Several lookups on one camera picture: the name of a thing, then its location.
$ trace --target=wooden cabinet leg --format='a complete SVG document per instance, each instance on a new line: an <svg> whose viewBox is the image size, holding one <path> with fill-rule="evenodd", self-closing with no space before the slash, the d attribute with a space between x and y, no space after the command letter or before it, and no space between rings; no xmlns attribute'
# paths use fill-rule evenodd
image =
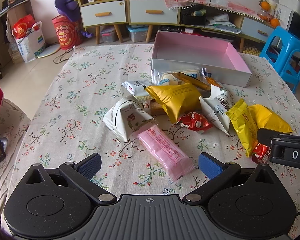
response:
<svg viewBox="0 0 300 240"><path fill-rule="evenodd" d="M240 48L239 48L239 52L243 52L243 46L244 46L244 38L241 38L240 40Z"/></svg>
<svg viewBox="0 0 300 240"><path fill-rule="evenodd" d="M119 41L122 43L123 42L123 38L122 38L119 26L117 24L114 24L114 28L115 28L115 32L118 35Z"/></svg>
<svg viewBox="0 0 300 240"><path fill-rule="evenodd" d="M100 26L96 26L96 44L100 44Z"/></svg>
<svg viewBox="0 0 300 240"><path fill-rule="evenodd" d="M153 25L149 25L148 32L147 32L146 43L148 43L150 41L151 34L152 34L152 29L153 29Z"/></svg>

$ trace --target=tile floor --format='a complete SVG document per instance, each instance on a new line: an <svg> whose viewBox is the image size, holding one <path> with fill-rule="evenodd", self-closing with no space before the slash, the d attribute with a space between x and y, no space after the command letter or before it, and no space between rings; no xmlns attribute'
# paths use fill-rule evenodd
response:
<svg viewBox="0 0 300 240"><path fill-rule="evenodd" d="M124 44L131 43L128 38L124 42ZM95 46L95 39L89 39L82 45ZM66 63L66 61L59 64L53 63L53 59L63 52L60 50L49 57L36 59L29 63L16 65L11 63L2 70L3 78L0 80L0 87L5 98L19 106L30 119L34 116L54 77ZM296 97L300 102L300 85L297 88Z"/></svg>

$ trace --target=gray ribbed plate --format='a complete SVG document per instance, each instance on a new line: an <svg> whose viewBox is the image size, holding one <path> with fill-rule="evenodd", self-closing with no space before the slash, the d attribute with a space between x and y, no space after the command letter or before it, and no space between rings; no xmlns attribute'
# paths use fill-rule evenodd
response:
<svg viewBox="0 0 300 240"><path fill-rule="evenodd" d="M186 205L177 195L122 195L118 203L98 207L91 220L82 228L57 240L135 239L235 240L240 238L218 229L201 207ZM280 236L275 239L288 240L289 238Z"/></svg>

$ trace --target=blue gripper pad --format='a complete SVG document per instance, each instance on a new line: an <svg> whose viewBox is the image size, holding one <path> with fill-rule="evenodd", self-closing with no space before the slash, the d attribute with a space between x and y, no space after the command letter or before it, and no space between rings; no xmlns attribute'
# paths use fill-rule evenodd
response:
<svg viewBox="0 0 300 240"><path fill-rule="evenodd" d="M90 180L101 169L101 156L98 153L94 153L75 164L74 169Z"/></svg>
<svg viewBox="0 0 300 240"><path fill-rule="evenodd" d="M208 153L201 153L198 162L200 171L202 171L208 179L213 179L227 168L224 163Z"/></svg>

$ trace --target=silver screw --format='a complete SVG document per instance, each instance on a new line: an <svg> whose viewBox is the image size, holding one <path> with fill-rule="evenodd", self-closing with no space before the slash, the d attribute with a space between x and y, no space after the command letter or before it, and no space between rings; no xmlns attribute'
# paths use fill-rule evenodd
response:
<svg viewBox="0 0 300 240"><path fill-rule="evenodd" d="M189 194L186 196L186 200L191 201L191 202L197 202L201 200L201 196L198 194Z"/></svg>
<svg viewBox="0 0 300 240"><path fill-rule="evenodd" d="M111 194L102 194L99 196L99 200L104 202L111 201L113 198L114 197Z"/></svg>

